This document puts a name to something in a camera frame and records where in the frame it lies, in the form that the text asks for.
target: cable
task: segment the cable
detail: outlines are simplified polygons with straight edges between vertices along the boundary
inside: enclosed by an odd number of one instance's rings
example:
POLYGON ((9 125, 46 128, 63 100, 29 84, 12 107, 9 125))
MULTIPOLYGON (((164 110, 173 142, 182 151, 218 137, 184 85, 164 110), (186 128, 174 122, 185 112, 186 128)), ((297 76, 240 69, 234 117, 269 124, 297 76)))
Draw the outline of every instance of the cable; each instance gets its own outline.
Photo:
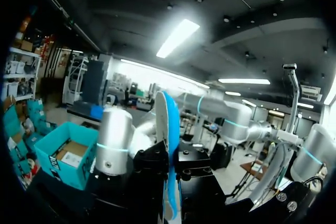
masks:
POLYGON ((321 190, 322 190, 322 188, 323 188, 323 179, 320 178, 319 176, 314 176, 314 177, 308 178, 305 182, 303 182, 303 184, 306 186, 307 183, 312 182, 314 180, 318 180, 320 182, 320 184, 321 184, 321 190))

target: wall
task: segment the wall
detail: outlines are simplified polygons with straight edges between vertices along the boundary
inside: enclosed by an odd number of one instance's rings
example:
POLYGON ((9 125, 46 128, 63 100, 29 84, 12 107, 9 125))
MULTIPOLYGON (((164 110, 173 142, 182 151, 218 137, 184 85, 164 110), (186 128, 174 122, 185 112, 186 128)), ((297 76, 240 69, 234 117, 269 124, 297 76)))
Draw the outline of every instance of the wall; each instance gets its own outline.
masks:
POLYGON ((207 93, 207 89, 200 88, 187 81, 180 80, 152 69, 135 66, 116 59, 110 59, 108 79, 112 79, 115 72, 127 75, 132 79, 132 82, 138 83, 138 88, 141 90, 148 90, 151 83, 158 83, 163 89, 179 90, 181 92, 189 92, 197 95, 205 95, 207 93))

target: label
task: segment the label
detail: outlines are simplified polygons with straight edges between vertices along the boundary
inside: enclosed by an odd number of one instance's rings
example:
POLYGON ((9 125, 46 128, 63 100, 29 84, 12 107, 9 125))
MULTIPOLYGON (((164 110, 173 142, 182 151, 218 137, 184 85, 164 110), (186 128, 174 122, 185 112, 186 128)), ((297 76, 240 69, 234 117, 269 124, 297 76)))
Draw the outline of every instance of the label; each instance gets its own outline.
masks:
POLYGON ((78 156, 74 153, 67 152, 64 157, 61 159, 63 163, 66 163, 68 165, 71 165, 75 168, 78 168, 80 162, 82 161, 82 157, 78 156))

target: ceiling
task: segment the ceiling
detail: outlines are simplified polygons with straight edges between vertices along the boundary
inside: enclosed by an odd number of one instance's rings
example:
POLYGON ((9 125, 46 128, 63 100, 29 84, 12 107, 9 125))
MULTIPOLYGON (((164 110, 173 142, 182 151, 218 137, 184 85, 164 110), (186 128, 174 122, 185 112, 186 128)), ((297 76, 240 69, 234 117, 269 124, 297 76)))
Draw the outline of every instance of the ceiling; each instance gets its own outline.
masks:
POLYGON ((321 14, 309 0, 58 1, 100 50, 114 57, 201 82, 218 78, 270 80, 267 87, 220 87, 241 92, 244 97, 287 105, 291 87, 282 70, 284 63, 296 63, 299 82, 321 87, 324 97, 333 80, 333 45, 328 42, 325 55, 322 48, 329 35, 321 14), (229 23, 223 21, 224 15, 229 16, 229 23), (200 29, 167 58, 156 57, 172 29, 184 18, 199 24, 200 29))

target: screw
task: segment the screw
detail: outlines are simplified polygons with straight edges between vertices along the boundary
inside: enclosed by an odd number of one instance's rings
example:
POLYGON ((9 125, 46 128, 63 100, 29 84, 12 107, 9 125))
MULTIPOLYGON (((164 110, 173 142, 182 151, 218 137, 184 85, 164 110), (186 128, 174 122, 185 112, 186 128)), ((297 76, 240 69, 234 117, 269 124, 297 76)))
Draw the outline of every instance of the screw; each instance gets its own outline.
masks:
POLYGON ((287 205, 287 209, 290 212, 294 212, 296 209, 298 208, 298 204, 295 201, 291 201, 290 203, 288 203, 287 205))
POLYGON ((287 195, 284 193, 278 193, 277 194, 277 200, 280 202, 284 202, 287 199, 287 195))

